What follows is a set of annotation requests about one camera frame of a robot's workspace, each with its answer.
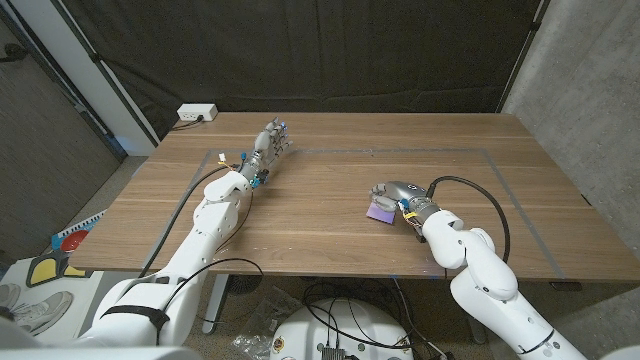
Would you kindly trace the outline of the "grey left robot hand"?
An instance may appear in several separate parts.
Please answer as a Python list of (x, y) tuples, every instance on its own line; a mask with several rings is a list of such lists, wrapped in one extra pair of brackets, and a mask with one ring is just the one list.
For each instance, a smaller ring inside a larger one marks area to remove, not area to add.
[(238, 170), (252, 188), (266, 182), (277, 159), (293, 144), (288, 141), (287, 129), (286, 124), (275, 117), (257, 135), (253, 150)]

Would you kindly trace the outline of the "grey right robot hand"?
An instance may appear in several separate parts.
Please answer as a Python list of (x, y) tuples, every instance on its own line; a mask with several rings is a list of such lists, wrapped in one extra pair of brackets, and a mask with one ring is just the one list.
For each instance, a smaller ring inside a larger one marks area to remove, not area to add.
[(369, 197), (382, 211), (394, 213), (400, 210), (415, 224), (423, 224), (441, 210), (423, 187), (401, 181), (379, 183), (369, 191)]

